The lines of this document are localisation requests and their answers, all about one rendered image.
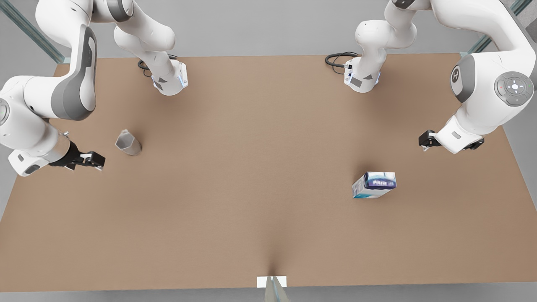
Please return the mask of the grey hexagonal cup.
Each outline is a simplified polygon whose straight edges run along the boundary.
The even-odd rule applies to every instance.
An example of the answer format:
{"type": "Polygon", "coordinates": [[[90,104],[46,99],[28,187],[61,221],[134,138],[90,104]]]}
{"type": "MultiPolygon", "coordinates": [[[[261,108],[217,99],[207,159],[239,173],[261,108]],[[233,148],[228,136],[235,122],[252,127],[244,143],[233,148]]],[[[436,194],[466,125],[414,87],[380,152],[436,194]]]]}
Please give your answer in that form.
{"type": "Polygon", "coordinates": [[[139,155],[142,151],[141,143],[127,129],[124,129],[120,133],[115,145],[118,149],[130,156],[139,155]]]}

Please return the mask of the blue and white carton box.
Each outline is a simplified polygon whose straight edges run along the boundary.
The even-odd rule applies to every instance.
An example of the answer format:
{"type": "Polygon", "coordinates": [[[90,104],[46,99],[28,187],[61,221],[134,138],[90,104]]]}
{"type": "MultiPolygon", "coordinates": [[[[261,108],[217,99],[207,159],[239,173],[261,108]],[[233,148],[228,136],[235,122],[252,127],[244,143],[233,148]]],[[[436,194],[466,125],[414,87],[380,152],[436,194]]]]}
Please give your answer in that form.
{"type": "Polygon", "coordinates": [[[353,185],[353,197],[376,199],[397,187],[394,172],[365,172],[353,185]]]}

